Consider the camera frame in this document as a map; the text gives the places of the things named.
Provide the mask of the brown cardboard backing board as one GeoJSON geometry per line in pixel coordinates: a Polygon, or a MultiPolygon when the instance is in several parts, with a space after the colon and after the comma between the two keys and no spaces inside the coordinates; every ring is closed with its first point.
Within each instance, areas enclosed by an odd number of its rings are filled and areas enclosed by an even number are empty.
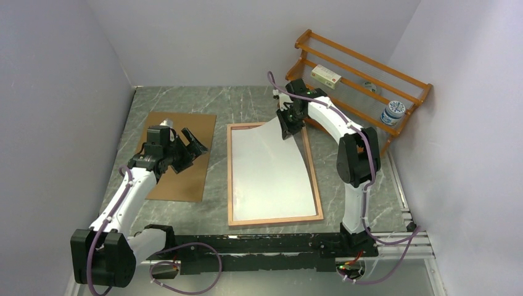
{"type": "Polygon", "coordinates": [[[152,173],[149,200],[201,202],[216,115],[151,112],[129,168],[152,173]]]}

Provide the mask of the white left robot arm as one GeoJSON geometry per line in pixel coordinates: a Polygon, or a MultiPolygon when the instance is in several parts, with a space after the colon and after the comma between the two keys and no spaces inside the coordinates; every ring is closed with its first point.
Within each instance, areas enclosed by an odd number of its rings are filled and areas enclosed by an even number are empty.
{"type": "Polygon", "coordinates": [[[181,135],[164,123],[148,127],[139,152],[118,169],[123,180],[109,204],[88,228],[77,229],[71,236],[76,283],[86,284],[92,292],[95,286],[126,287],[142,261],[152,255],[168,259],[175,254],[171,226],[150,224],[135,236],[131,226],[169,169],[178,174],[208,152],[189,129],[183,128],[181,135]]]}

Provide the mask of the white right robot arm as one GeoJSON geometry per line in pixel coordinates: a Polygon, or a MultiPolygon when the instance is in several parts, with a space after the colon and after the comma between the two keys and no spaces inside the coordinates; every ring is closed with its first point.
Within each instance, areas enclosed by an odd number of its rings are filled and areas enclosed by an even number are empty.
{"type": "Polygon", "coordinates": [[[374,244],[369,235],[368,191],[381,168],[377,132],[349,119],[319,89],[308,89],[302,79],[293,80],[285,89],[274,88],[276,111],[282,138],[301,131],[306,119],[319,123],[338,145],[336,170],[345,183],[345,206],[339,248],[348,256],[356,255],[363,245],[374,244]]]}

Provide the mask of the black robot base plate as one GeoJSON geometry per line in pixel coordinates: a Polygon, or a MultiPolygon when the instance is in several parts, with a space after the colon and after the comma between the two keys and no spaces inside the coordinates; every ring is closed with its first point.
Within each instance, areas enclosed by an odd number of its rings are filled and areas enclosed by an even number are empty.
{"type": "Polygon", "coordinates": [[[351,247],[341,232],[240,235],[177,235],[170,252],[151,261],[180,264],[182,275],[222,270],[272,271],[313,269],[334,272],[352,258],[378,256],[377,244],[351,247]]]}

